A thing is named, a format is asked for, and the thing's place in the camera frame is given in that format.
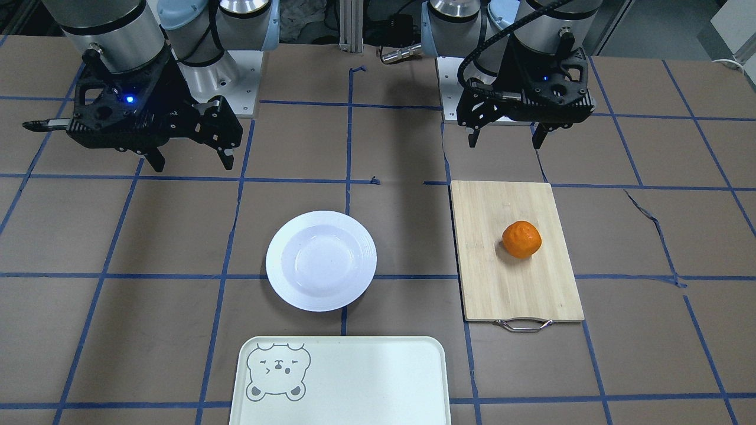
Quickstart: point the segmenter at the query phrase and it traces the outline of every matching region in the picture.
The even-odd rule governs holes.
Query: metal post
[[[362,53],[363,0],[339,0],[339,47],[349,53]]]

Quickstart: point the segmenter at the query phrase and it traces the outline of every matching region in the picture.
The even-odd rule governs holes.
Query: bear ear
[[[259,402],[263,397],[265,397],[265,393],[261,391],[260,388],[254,386],[253,384],[250,384],[246,386],[246,397],[253,402]]]
[[[305,383],[300,382],[294,388],[286,391],[286,397],[292,402],[299,401],[305,396]]]

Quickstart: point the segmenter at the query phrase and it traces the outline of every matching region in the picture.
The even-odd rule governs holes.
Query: white cable
[[[743,64],[741,64],[737,60],[732,60],[732,59],[716,59],[716,60],[713,60],[712,62],[717,62],[718,64],[732,64],[732,65],[735,65],[735,67],[737,67],[738,69],[740,69],[740,72],[743,75],[745,75],[745,68],[743,68]]]

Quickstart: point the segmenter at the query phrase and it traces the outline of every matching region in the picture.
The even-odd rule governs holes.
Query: white tray
[[[255,337],[244,343],[229,424],[305,423],[451,424],[443,347],[431,337]]]

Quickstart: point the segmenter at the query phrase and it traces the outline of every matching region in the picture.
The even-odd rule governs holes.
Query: wooden cutting board
[[[551,185],[455,180],[451,199],[467,320],[584,319]],[[535,225],[543,240],[528,259],[501,243],[518,220]]]

